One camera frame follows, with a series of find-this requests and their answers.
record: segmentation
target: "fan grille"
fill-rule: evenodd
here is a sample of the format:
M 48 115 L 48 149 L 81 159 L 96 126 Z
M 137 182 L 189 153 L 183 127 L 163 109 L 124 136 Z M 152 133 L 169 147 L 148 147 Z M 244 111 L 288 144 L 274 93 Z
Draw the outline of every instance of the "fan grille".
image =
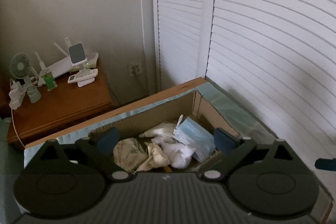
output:
M 23 79 L 28 75 L 31 65 L 28 56 L 24 53 L 14 55 L 10 62 L 10 71 L 17 79 Z

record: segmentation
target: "air conditioner remote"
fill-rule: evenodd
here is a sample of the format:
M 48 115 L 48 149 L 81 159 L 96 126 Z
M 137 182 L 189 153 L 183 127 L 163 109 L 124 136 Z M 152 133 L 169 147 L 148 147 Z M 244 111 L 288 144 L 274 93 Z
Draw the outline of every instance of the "air conditioner remote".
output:
M 98 75 L 98 69 L 85 69 L 81 70 L 75 75 L 71 75 L 68 79 L 68 83 L 76 83 L 91 78 L 95 78 Z

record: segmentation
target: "blue face mask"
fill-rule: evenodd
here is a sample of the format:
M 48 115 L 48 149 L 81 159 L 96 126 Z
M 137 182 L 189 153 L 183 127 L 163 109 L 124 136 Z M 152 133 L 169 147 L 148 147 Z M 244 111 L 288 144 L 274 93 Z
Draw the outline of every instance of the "blue face mask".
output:
M 195 148 L 193 157 L 199 162 L 206 160 L 215 150 L 213 135 L 189 117 L 176 127 L 175 138 L 179 142 Z

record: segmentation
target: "wooden nightstand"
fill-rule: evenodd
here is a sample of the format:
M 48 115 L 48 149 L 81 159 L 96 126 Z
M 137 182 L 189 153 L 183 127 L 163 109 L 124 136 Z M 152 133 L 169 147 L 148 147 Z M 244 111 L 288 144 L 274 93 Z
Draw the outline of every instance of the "wooden nightstand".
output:
M 99 60 L 97 69 L 95 81 L 81 88 L 77 83 L 68 84 L 70 74 L 66 73 L 56 78 L 55 89 L 47 91 L 45 85 L 38 88 L 41 99 L 36 103 L 25 95 L 22 105 L 13 111 L 15 128 L 24 145 L 117 108 Z M 12 123 L 7 141 L 23 149 Z

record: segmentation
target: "wall outlet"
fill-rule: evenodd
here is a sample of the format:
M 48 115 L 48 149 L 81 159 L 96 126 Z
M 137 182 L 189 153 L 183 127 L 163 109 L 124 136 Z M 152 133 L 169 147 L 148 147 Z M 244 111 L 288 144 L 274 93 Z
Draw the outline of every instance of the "wall outlet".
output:
M 142 68 L 140 63 L 133 63 L 128 66 L 128 72 L 131 77 L 142 74 Z

